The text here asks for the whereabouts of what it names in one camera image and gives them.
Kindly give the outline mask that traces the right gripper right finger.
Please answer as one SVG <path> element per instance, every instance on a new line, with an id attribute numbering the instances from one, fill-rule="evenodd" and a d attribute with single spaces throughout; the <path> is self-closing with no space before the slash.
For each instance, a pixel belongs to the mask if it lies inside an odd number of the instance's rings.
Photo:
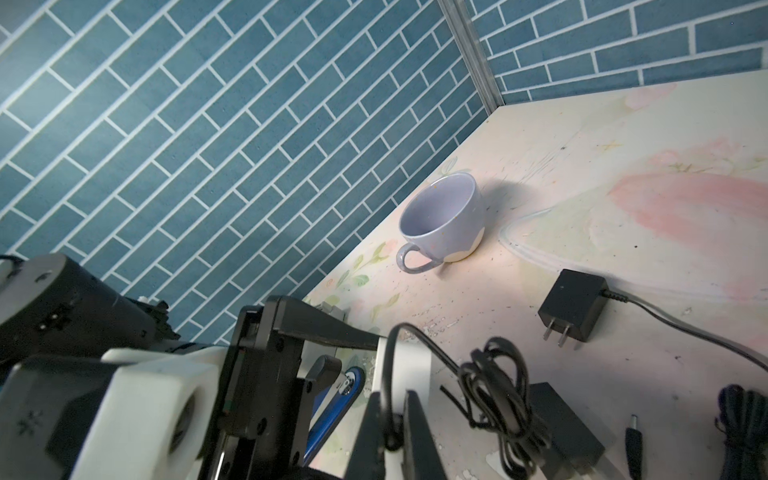
<path id="1" fill-rule="evenodd" d="M 446 480 L 445 469 L 416 391 L 406 392 L 402 427 L 404 479 Z"/>

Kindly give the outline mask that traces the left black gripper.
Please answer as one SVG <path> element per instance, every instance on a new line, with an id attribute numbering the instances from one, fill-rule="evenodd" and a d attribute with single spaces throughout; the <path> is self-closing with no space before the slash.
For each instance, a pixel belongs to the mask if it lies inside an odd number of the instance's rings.
<path id="1" fill-rule="evenodd" d="M 304 346 L 376 351 L 379 339 L 293 297 L 243 307 L 225 355 L 199 478 L 323 478 L 301 461 L 315 397 L 341 365 L 323 357 L 314 374 L 301 377 Z"/>

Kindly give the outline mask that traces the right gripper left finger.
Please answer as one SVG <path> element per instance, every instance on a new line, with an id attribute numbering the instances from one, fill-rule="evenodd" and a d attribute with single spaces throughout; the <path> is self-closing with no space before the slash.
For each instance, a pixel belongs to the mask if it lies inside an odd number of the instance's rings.
<path id="1" fill-rule="evenodd" d="M 383 434 L 380 410 L 368 407 L 350 455 L 344 480 L 374 480 L 384 478 Z"/>

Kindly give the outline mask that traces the black power adapter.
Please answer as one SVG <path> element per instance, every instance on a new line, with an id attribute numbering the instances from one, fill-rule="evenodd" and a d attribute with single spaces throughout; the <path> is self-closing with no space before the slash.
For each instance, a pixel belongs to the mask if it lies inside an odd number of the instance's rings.
<path id="1" fill-rule="evenodd" d="M 473 350 L 467 363 L 454 362 L 416 326 L 417 334 L 456 377 L 462 396 L 452 401 L 470 427 L 496 436 L 501 467 L 511 479 L 528 479 L 542 471 L 548 479 L 567 479 L 590 472 L 604 449 L 577 416 L 565 410 L 552 388 L 532 385 L 519 349 L 502 337 Z"/>
<path id="2" fill-rule="evenodd" d="M 636 296 L 611 290 L 604 277 L 570 269 L 559 273 L 538 309 L 538 316 L 546 327 L 543 339 L 547 340 L 555 331 L 561 335 L 560 346 L 568 338 L 587 342 L 608 301 L 634 305 L 667 327 L 723 348 L 767 370 L 767 358 L 758 352 L 671 317 Z"/>

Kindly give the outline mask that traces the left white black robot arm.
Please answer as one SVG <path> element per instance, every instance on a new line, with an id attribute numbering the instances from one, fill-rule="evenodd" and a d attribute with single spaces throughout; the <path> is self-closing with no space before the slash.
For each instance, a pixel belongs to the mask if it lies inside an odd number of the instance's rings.
<path id="1" fill-rule="evenodd" d="M 64 254 L 1 259 L 5 479 L 311 478 L 314 409 L 356 329 L 290 296 L 239 313 L 230 343 L 184 342 Z"/>

